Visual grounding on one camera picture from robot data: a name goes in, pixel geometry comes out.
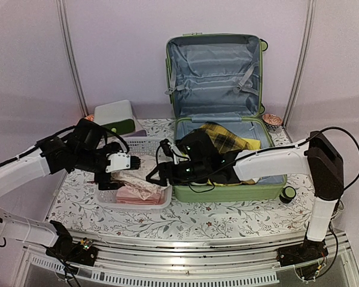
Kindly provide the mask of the pink printed white garment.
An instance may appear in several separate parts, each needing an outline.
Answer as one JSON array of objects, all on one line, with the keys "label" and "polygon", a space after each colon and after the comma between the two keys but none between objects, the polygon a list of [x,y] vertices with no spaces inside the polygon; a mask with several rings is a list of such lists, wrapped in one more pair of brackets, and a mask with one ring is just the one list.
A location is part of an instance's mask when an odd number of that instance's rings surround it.
[{"label": "pink printed white garment", "polygon": [[141,159],[141,166],[138,170],[114,172],[111,174],[112,179],[124,184],[123,186],[129,186],[152,194],[165,190],[166,187],[151,184],[145,180],[145,177],[156,167],[155,158],[151,155],[140,155],[139,158]]}]

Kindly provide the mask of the white perforated plastic basket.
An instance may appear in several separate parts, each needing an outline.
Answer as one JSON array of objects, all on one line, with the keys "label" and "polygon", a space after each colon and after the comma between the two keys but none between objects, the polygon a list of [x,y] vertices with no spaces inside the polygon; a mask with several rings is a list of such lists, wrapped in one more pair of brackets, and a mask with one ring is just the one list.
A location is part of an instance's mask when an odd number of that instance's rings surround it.
[{"label": "white perforated plastic basket", "polygon": [[[125,139],[130,152],[133,155],[155,155],[156,148],[161,141],[160,138],[155,137],[128,137]],[[95,202],[102,206],[112,209],[128,209],[128,210],[161,210],[169,206],[172,198],[172,187],[166,187],[162,191],[162,195],[158,204],[129,204],[117,202],[118,190],[99,190],[95,191]]]}]

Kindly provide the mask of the pink cloth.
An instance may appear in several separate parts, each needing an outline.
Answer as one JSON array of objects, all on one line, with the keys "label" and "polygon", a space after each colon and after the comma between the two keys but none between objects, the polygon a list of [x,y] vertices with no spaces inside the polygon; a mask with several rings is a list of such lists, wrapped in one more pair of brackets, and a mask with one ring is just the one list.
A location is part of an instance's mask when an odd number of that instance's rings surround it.
[{"label": "pink cloth", "polygon": [[165,202],[165,193],[158,191],[152,194],[129,186],[123,186],[117,190],[115,199],[119,204],[156,206]]}]

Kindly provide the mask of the yellow black plaid cloth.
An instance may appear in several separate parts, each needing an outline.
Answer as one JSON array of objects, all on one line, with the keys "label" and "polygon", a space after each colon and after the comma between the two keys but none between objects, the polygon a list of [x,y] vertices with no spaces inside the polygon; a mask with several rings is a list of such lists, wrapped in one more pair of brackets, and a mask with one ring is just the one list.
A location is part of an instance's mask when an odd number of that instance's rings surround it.
[{"label": "yellow black plaid cloth", "polygon": [[201,127],[194,129],[193,131],[202,132],[208,135],[219,154],[249,149],[248,141],[240,138],[230,130],[214,122],[206,122]]}]

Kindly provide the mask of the green hard-shell suitcase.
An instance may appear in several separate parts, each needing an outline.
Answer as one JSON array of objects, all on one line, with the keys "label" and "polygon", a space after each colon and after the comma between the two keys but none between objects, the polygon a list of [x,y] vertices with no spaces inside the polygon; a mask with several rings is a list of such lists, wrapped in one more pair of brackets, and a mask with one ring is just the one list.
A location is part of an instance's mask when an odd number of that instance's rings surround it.
[{"label": "green hard-shell suitcase", "polygon": [[[172,38],[166,45],[167,94],[176,117],[175,145],[206,122],[217,123],[240,138],[256,139],[261,148],[273,141],[261,110],[262,52],[254,35],[193,35]],[[172,185],[176,198],[187,203],[269,200],[279,197],[284,175],[239,184],[191,182]]]}]

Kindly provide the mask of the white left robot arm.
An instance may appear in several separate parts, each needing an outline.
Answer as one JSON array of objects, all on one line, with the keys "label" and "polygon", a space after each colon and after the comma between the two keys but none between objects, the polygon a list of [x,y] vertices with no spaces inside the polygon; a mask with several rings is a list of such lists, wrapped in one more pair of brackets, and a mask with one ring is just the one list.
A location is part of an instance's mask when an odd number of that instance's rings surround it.
[{"label": "white left robot arm", "polygon": [[[90,172],[105,185],[114,172],[137,170],[139,157],[130,154],[126,141],[115,132],[82,118],[35,143],[21,154],[0,163],[0,198],[38,178],[62,170]],[[62,223],[34,221],[0,209],[0,238],[54,248],[63,259],[73,259],[77,247]]]}]

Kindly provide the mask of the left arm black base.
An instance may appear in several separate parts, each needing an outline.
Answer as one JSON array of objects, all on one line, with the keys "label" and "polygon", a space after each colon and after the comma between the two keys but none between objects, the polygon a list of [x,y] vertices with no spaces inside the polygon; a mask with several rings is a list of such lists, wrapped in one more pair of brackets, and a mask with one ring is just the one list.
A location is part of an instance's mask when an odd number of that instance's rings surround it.
[{"label": "left arm black base", "polygon": [[52,247],[46,247],[45,254],[63,262],[93,267],[99,252],[99,249],[93,246],[93,240],[85,237],[75,243],[71,234],[60,222],[50,221],[50,223],[56,229],[57,241]]}]

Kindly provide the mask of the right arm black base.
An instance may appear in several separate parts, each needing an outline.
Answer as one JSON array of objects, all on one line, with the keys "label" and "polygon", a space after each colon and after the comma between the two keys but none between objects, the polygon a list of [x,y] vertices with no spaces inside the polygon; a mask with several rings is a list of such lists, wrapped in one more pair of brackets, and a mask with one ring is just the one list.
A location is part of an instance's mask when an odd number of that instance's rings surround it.
[{"label": "right arm black base", "polygon": [[315,242],[304,239],[301,243],[278,248],[276,259],[281,267],[285,267],[324,258],[327,255],[328,250],[324,240]]}]

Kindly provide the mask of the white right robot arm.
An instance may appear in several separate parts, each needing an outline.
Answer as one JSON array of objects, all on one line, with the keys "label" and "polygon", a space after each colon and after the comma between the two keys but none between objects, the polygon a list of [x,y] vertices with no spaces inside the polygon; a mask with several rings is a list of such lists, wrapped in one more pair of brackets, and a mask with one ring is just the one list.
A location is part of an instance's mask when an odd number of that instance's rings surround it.
[{"label": "white right robot arm", "polygon": [[146,176],[152,184],[187,184],[209,179],[233,183],[267,176],[310,175],[315,201],[306,232],[307,240],[297,248],[304,261],[320,252],[336,203],[344,192],[343,159],[321,131],[288,146],[256,151],[219,152],[210,136],[201,130],[187,134],[176,145],[162,140],[160,147],[172,157]]}]

